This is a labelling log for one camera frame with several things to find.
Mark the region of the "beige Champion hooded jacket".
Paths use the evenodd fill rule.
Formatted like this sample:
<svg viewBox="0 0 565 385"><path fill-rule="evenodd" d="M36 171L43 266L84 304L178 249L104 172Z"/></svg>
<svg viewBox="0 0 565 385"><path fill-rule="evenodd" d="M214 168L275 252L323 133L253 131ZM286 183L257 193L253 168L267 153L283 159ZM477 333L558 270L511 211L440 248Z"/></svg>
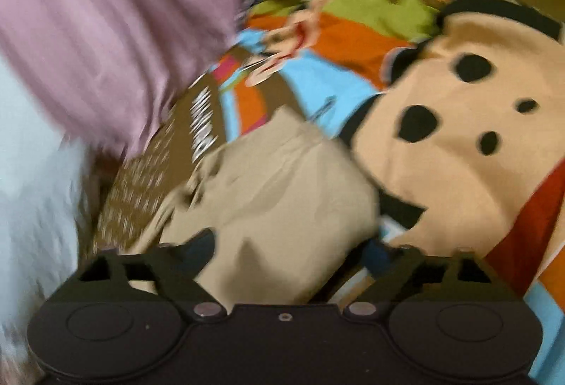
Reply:
<svg viewBox="0 0 565 385"><path fill-rule="evenodd" d="M198 284L226 308L304 304L377 229L377 195L339 141L281 107L207 154L131 252L214 231Z"/></svg>

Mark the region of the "grey bundled duvet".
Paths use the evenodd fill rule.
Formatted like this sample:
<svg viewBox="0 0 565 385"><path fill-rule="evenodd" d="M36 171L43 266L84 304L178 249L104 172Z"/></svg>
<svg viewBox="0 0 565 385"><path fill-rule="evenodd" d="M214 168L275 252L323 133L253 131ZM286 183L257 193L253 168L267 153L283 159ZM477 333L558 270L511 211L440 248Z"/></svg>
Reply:
<svg viewBox="0 0 565 385"><path fill-rule="evenodd" d="M1 63L1 376L31 368L27 325L78 266L98 186L93 157L67 142Z"/></svg>

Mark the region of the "brown cartoon monkey bedsheet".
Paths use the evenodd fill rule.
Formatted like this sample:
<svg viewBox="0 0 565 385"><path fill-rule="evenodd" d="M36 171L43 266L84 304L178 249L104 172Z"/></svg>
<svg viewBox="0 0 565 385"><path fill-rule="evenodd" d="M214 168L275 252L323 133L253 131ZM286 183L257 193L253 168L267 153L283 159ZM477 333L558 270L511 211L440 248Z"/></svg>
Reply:
<svg viewBox="0 0 565 385"><path fill-rule="evenodd" d="M92 249L147 243L279 108L351 147L384 242L486 259L542 323L531 375L563 382L564 0L259 0L121 167Z"/></svg>

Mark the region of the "pink satin curtain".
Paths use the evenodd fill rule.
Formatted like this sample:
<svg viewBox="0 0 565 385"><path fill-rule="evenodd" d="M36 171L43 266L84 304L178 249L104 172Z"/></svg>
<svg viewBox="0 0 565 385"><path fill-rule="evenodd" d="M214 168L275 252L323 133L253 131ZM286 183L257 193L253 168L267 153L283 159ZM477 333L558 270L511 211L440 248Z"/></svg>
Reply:
<svg viewBox="0 0 565 385"><path fill-rule="evenodd" d="M115 157L234 42L248 0L1 0L1 52L67 134Z"/></svg>

